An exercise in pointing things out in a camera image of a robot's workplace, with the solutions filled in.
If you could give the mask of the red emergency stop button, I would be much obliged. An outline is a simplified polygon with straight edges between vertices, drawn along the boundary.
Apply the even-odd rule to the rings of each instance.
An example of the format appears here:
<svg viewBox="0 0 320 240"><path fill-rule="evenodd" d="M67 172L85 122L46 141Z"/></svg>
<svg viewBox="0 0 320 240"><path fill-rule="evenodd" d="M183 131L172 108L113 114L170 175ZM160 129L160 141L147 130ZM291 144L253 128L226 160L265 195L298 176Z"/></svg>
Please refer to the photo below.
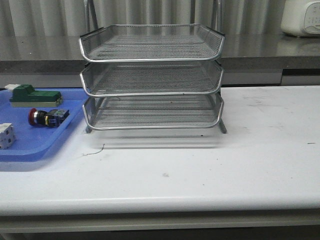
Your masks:
<svg viewBox="0 0 320 240"><path fill-rule="evenodd" d="M47 112L32 108L28 114L28 123L31 126L42 125L49 128L57 128L64 122L69 114L69 110L66 109L52 109Z"/></svg>

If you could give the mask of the white appliance on counter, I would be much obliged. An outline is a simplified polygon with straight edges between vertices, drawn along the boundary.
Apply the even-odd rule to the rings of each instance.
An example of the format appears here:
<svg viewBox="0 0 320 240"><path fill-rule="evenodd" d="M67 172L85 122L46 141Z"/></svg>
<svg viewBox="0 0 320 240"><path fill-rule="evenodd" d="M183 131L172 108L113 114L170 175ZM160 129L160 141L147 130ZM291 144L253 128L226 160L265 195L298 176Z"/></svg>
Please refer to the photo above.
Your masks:
<svg viewBox="0 0 320 240"><path fill-rule="evenodd" d="M280 29L295 37L319 37L320 1L286 0Z"/></svg>

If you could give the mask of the green electrical module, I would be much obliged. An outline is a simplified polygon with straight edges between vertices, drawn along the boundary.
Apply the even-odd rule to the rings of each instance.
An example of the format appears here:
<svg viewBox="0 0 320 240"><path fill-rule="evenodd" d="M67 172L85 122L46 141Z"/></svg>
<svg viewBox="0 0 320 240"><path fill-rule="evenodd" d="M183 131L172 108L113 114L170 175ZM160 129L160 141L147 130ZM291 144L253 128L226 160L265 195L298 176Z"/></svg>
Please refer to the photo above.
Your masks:
<svg viewBox="0 0 320 240"><path fill-rule="evenodd" d="M36 90L31 84L8 84L4 88L12 92L12 107L57 107L63 103L60 91Z"/></svg>

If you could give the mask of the blue plastic tray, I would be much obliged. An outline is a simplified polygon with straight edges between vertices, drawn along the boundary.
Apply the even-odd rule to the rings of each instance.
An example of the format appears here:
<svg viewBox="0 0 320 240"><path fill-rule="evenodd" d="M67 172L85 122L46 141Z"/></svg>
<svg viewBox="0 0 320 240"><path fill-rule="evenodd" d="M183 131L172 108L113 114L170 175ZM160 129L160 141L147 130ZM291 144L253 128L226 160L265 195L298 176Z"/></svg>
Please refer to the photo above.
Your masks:
<svg viewBox="0 0 320 240"><path fill-rule="evenodd" d="M63 97L59 109L69 110L67 119L57 128L31 126L28 107L12 107L9 90L0 92L0 122L13 125L15 141L8 149L0 151L1 162L34 162L53 148L58 150L67 141L76 125L82 120L82 105L87 95L80 88L58 88Z"/></svg>

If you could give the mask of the grey stone counter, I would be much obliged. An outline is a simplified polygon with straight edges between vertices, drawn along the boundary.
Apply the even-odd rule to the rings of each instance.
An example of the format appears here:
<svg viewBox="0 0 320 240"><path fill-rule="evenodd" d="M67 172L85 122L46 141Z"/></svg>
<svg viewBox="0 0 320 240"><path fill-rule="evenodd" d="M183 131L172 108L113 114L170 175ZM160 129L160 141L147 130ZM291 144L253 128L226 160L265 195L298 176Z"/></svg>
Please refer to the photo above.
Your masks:
<svg viewBox="0 0 320 240"><path fill-rule="evenodd" d="M77 36L2 36L1 73L78 73L86 61ZM320 39L284 34L226 35L218 60L226 71L283 70L319 75Z"/></svg>

